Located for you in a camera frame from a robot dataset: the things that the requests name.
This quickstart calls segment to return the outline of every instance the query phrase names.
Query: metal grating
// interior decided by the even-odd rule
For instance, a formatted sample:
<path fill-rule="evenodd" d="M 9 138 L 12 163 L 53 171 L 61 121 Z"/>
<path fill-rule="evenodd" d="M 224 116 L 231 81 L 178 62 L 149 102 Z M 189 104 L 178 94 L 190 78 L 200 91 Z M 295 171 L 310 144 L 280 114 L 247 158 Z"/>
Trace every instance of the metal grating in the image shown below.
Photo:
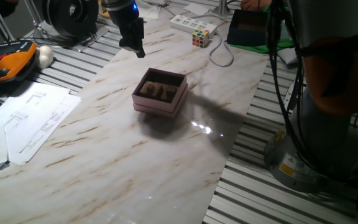
<path fill-rule="evenodd" d="M 296 69 L 287 69 L 282 62 L 278 68 L 280 93 L 284 98 L 295 79 Z M 343 189 L 334 198 L 305 194 L 282 185 L 266 169 L 264 147 L 283 125 L 272 69 L 268 65 L 203 223 L 358 223 L 356 189 Z"/>
<path fill-rule="evenodd" d="M 65 48 L 52 48 L 54 60 L 48 68 L 36 70 L 27 79 L 44 84 L 69 88 L 76 95 L 120 50 L 118 27 L 100 17 L 96 23 L 108 33 L 82 52 Z"/>

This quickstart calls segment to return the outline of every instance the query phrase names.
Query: brown object in box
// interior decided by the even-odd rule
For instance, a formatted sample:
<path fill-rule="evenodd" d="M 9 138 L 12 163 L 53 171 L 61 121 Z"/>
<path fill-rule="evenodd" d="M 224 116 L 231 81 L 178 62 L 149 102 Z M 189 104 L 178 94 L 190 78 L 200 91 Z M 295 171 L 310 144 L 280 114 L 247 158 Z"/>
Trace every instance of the brown object in box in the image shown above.
<path fill-rule="evenodd" d="M 173 98 L 175 97 L 175 94 L 178 91 L 178 87 L 173 85 L 162 85 L 163 86 L 163 93 L 161 95 L 161 100 L 165 102 L 172 102 Z"/>
<path fill-rule="evenodd" d="M 182 96 L 180 97 L 177 107 L 173 110 L 172 113 L 168 113 L 168 112 L 162 111 L 162 110 L 157 110 L 155 108 L 149 108 L 147 106 L 137 105 L 135 103 L 134 103 L 134 109 L 136 111 L 140 111 L 140 112 L 144 112 L 144 113 L 152 113 L 152 114 L 156 114 L 159 116 L 174 118 L 178 114 L 178 112 L 180 110 L 180 106 L 183 104 L 188 92 L 189 92 L 189 88 L 188 88 L 188 85 L 186 85 L 185 91 L 183 92 Z"/>
<path fill-rule="evenodd" d="M 144 83 L 142 89 L 139 91 L 139 95 L 143 97 L 152 96 L 154 93 L 154 83 L 147 81 Z"/>
<path fill-rule="evenodd" d="M 154 83 L 158 82 L 162 85 L 173 85 L 177 87 L 177 92 L 172 101 L 166 102 L 141 96 L 139 92 L 147 81 Z M 145 112 L 153 113 L 151 112 L 152 110 L 157 110 L 160 111 L 160 113 L 155 114 L 165 114 L 168 117 L 172 117 L 172 114 L 175 112 L 177 113 L 180 104 L 183 102 L 181 99 L 185 90 L 188 90 L 186 75 L 149 68 L 132 94 L 134 109 L 143 111 L 142 108 L 146 107 L 150 108 L 151 110 L 147 110 Z"/>

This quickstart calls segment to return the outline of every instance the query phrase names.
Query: white marble sheet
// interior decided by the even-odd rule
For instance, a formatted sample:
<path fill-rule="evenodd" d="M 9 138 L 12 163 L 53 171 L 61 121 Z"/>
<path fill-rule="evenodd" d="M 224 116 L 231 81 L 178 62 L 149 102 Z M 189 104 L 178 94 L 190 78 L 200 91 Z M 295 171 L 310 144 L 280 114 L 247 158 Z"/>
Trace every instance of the white marble sheet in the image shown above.
<path fill-rule="evenodd" d="M 0 223 L 202 222 L 267 57 L 232 48 L 234 63 L 217 67 L 212 46 L 192 46 L 172 17 L 162 9 L 145 25 L 145 58 L 122 50 L 95 76 L 28 164 L 1 171 Z M 229 24 L 209 21 L 227 35 Z M 229 54 L 221 47 L 214 58 Z M 134 111 L 149 67 L 188 75 L 176 119 Z"/>

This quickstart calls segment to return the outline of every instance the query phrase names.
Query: black cable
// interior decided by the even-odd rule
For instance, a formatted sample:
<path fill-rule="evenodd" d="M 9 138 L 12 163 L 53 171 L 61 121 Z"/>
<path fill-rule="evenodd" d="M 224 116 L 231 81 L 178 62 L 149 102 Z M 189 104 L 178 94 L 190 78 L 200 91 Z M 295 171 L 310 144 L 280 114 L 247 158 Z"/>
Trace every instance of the black cable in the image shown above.
<path fill-rule="evenodd" d="M 34 40 L 34 42 L 36 44 L 39 44 L 39 45 L 66 45 L 66 46 L 62 46 L 62 47 L 76 47 L 76 46 L 84 46 L 86 44 L 88 44 L 89 42 L 92 42 L 94 41 L 95 38 L 97 38 L 97 34 L 96 34 L 96 31 L 95 32 L 90 32 L 88 33 L 88 36 L 86 38 L 86 40 L 82 41 L 82 42 L 79 42 L 79 43 L 76 43 L 75 45 L 72 45 L 72 42 L 69 42 L 69 41 L 64 41 L 64 40 L 50 40 L 48 38 L 45 38 L 45 37 L 20 37 L 18 38 L 19 40 Z M 36 40 L 44 40 L 48 43 L 41 43 L 41 42 L 37 42 Z"/>
<path fill-rule="evenodd" d="M 356 114 L 356 117 L 354 118 L 353 128 L 356 128 L 357 120 L 358 120 L 358 113 Z"/>
<path fill-rule="evenodd" d="M 286 111 L 283 101 L 281 99 L 280 90 L 278 88 L 278 78 L 277 78 L 277 42 L 279 40 L 279 33 L 280 33 L 280 30 L 278 30 L 278 27 L 281 26 L 281 17 L 280 16 L 284 16 L 288 32 L 290 33 L 291 37 L 293 38 L 293 42 L 296 47 L 295 50 L 296 50 L 297 58 L 299 60 L 299 67 L 298 67 L 298 71 L 296 74 L 296 80 L 298 82 L 298 87 L 299 87 L 298 103 L 301 100 L 301 93 L 302 93 L 302 88 L 303 88 L 303 76 L 302 76 L 301 55 L 299 54 L 300 46 L 297 42 L 297 38 L 295 35 L 295 28 L 292 26 L 292 23 L 291 23 L 291 17 L 288 15 L 287 10 L 284 8 L 282 1 L 273 0 L 272 4 L 270 5 L 270 21 L 269 21 L 269 23 L 270 23 L 271 33 L 273 33 L 272 35 L 274 35 L 275 38 L 272 38 L 272 36 L 270 36 L 270 38 L 267 39 L 267 45 L 270 50 L 269 58 L 270 58 L 270 63 L 272 64 L 272 71 L 273 71 L 272 73 L 273 73 L 273 77 L 274 77 L 276 94 L 277 94 L 278 102 L 280 105 L 280 109 L 281 109 L 283 117 L 284 117 L 285 128 L 287 130 L 287 133 L 290 136 L 293 144 L 295 145 L 296 150 L 298 151 L 298 157 L 310 169 L 313 169 L 319 175 L 329 177 L 333 180 L 340 181 L 340 182 L 347 182 L 349 179 L 339 178 L 335 175 L 332 175 L 329 172 L 326 172 L 324 169 L 320 168 L 321 166 L 319 165 L 319 162 L 312 156 L 312 154 L 310 153 L 311 151 L 308 149 L 307 144 L 305 143 L 305 139 L 303 137 L 303 133 L 301 132 L 301 128 L 300 128 L 300 123 L 301 123 L 300 119 L 297 121 L 297 124 L 298 124 L 299 133 L 301 134 L 301 139 L 302 139 L 304 145 L 302 145 L 301 142 L 299 141 L 297 134 L 295 133 L 293 126 L 289 120 L 288 112 Z M 300 107 L 301 107 L 301 104 L 298 105 L 298 111 L 297 111 L 298 114 L 300 113 Z"/>
<path fill-rule="evenodd" d="M 228 2 L 226 3 L 226 5 L 228 5 L 228 4 L 232 3 L 232 2 L 239 2 L 239 3 L 241 3 L 241 1 L 238 1 L 238 0 L 232 0 L 232 1 L 228 1 Z"/>

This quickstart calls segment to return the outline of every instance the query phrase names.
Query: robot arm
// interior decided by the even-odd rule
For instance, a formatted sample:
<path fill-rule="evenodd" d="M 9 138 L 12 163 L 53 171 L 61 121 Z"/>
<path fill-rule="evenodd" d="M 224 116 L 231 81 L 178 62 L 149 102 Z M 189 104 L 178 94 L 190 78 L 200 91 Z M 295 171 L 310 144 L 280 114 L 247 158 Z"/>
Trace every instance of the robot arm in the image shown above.
<path fill-rule="evenodd" d="M 109 12 L 112 22 L 118 26 L 122 39 L 119 46 L 144 58 L 143 50 L 144 27 L 143 18 L 139 17 L 134 0 L 102 0 L 102 6 Z"/>

